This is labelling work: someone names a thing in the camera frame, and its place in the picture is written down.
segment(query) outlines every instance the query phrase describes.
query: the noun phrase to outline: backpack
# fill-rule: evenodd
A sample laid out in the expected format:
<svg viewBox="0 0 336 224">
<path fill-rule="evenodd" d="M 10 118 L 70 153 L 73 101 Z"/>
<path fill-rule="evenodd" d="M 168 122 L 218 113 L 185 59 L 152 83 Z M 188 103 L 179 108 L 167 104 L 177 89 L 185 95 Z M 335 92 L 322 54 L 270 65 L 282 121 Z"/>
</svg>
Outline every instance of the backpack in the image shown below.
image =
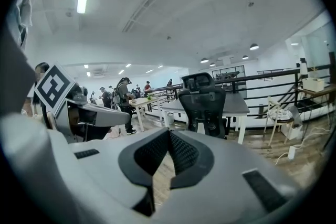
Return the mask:
<svg viewBox="0 0 336 224">
<path fill-rule="evenodd" d="M 113 104 L 120 104 L 121 100 L 123 99 L 121 96 L 120 96 L 120 93 L 119 93 L 119 89 L 121 87 L 121 84 L 119 84 L 116 88 L 116 90 L 114 91 L 114 101 L 113 101 Z"/>
</svg>

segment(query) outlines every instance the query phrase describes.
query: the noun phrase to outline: mesh panel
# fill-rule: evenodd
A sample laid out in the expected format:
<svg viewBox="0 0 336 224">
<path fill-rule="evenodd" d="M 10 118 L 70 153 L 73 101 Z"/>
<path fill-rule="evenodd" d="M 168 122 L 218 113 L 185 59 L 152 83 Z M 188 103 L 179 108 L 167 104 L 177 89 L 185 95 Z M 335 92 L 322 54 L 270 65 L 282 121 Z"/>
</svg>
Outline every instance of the mesh panel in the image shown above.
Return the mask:
<svg viewBox="0 0 336 224">
<path fill-rule="evenodd" d="M 175 174 L 178 175 L 196 163 L 198 150 L 172 133 L 170 138 L 169 153 L 174 162 Z"/>
<path fill-rule="evenodd" d="M 151 176 L 155 174 L 167 153 L 168 139 L 167 135 L 160 135 L 134 153 L 135 162 Z"/>
</svg>

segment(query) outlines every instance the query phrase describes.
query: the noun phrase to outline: white ceiling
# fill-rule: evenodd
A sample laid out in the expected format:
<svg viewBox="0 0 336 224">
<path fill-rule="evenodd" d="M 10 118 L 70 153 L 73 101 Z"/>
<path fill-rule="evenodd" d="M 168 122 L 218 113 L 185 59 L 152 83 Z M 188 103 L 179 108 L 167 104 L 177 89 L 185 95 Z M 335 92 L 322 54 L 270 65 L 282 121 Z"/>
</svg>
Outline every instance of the white ceiling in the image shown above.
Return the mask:
<svg viewBox="0 0 336 224">
<path fill-rule="evenodd" d="M 76 39 L 82 33 L 106 29 L 137 36 L 136 53 L 145 43 L 148 46 L 148 39 L 167 42 L 171 37 L 169 46 L 188 55 L 190 66 L 203 57 L 215 61 L 231 56 L 232 62 L 239 62 L 248 54 L 255 59 L 323 10 L 320 0 L 88 0 L 85 14 L 77 14 L 76 7 L 77 0 L 33 0 L 36 39 L 43 43 L 63 31 L 72 31 Z M 249 51 L 252 43 L 260 49 Z M 155 57 L 158 62 L 167 61 L 165 53 L 160 59 Z M 142 63 L 147 62 L 144 56 Z"/>
<path fill-rule="evenodd" d="M 150 76 L 167 68 L 158 68 L 158 66 L 152 65 L 131 65 L 125 67 L 126 63 L 89 63 L 88 66 L 89 68 L 84 68 L 84 65 L 66 65 L 63 66 L 63 68 L 74 79 L 87 78 L 87 72 L 90 72 L 92 78 L 134 78 L 139 76 Z M 124 72 L 121 75 L 118 75 L 121 70 L 124 70 Z"/>
</svg>

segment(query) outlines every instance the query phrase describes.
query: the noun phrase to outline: white chair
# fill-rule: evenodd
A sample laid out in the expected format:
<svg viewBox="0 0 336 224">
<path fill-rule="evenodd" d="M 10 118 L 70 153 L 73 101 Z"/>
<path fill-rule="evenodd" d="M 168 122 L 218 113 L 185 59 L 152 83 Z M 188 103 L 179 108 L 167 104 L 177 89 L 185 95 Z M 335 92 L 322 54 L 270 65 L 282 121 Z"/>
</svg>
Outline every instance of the white chair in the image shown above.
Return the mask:
<svg viewBox="0 0 336 224">
<path fill-rule="evenodd" d="M 268 143 L 268 145 L 270 146 L 271 142 L 272 142 L 272 139 L 273 139 L 273 136 L 274 136 L 274 133 L 275 133 L 275 129 L 277 128 L 277 126 L 279 126 L 278 127 L 278 132 L 280 132 L 280 128 L 281 128 L 282 125 L 289 125 L 288 136 L 290 136 L 290 132 L 292 130 L 292 125 L 293 125 L 293 122 L 294 122 L 294 118 L 291 117 L 289 120 L 280 120 L 279 119 L 279 111 L 280 111 L 281 104 L 277 101 L 274 101 L 270 96 L 267 98 L 267 101 L 268 101 L 268 110 L 267 110 L 266 124 L 265 124 L 265 129 L 264 129 L 264 137 L 265 137 L 265 133 L 266 133 L 268 118 L 270 118 L 274 122 L 272 136 L 271 136 L 271 139 Z M 270 111 L 275 111 L 275 113 L 276 113 L 276 118 L 275 119 L 273 119 L 269 116 Z"/>
</svg>

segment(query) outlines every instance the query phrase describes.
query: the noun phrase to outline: office chair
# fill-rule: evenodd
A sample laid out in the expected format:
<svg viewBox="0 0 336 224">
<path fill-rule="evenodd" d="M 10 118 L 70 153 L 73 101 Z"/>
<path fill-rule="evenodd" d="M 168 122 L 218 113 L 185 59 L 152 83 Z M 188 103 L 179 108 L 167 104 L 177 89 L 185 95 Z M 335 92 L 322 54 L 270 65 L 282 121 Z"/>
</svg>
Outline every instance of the office chair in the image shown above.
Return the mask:
<svg viewBox="0 0 336 224">
<path fill-rule="evenodd" d="M 226 139 L 226 119 L 223 120 L 225 90 L 215 87 L 208 73 L 198 73 L 182 78 L 183 90 L 177 96 L 187 117 L 187 129 L 209 136 Z"/>
</svg>

